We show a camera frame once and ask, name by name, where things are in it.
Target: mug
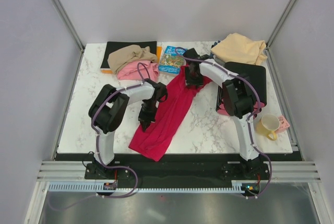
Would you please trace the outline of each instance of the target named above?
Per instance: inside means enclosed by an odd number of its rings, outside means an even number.
[[[280,127],[280,120],[272,114],[264,115],[257,123],[255,131],[258,134],[266,136],[268,139],[276,140],[277,135],[275,131]]]

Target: white marble surface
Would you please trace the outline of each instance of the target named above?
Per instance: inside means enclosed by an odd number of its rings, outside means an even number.
[[[163,51],[167,45],[195,48],[199,54],[207,54],[213,42],[163,42]],[[127,86],[137,81],[118,81],[115,75],[100,72],[106,44],[87,44],[81,68],[71,99],[66,122],[63,128],[58,153],[88,153],[95,151],[95,132],[90,127],[88,110],[100,92],[109,83],[112,86]],[[262,114],[281,115],[277,96],[267,68],[267,106]],[[160,75],[159,81],[168,84],[173,77]],[[181,126],[173,137],[167,150],[171,154],[192,153],[236,153],[239,142],[235,125],[231,117],[220,115],[215,111],[218,86],[208,84],[193,100],[193,104],[185,116]],[[117,153],[135,153],[128,145],[139,126],[138,114],[141,102],[127,107],[124,119],[115,133],[114,151]],[[273,142],[256,134],[259,148],[266,153],[291,153],[292,148],[286,132],[278,135]]]

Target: blue book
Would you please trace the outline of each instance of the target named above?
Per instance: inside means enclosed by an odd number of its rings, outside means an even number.
[[[159,72],[176,76],[180,73],[181,66],[185,65],[182,57],[175,52],[175,46],[167,46],[159,61]],[[185,50],[177,49],[179,55],[183,55]]]

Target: reflective floor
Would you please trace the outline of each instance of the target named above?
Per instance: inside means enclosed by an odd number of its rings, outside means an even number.
[[[66,207],[91,193],[48,193]],[[44,206],[40,223],[319,223],[307,185],[272,184],[259,199],[229,194],[138,193],[124,199],[93,197],[65,210]]]

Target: red cloth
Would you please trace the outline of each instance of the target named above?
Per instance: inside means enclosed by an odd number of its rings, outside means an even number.
[[[151,123],[145,132],[139,126],[129,145],[132,150],[155,161],[165,154],[193,98],[203,88],[186,87],[184,69],[185,66],[182,66],[179,75],[167,85],[168,98],[159,103],[156,122]],[[209,82],[211,80],[204,77],[204,85]]]

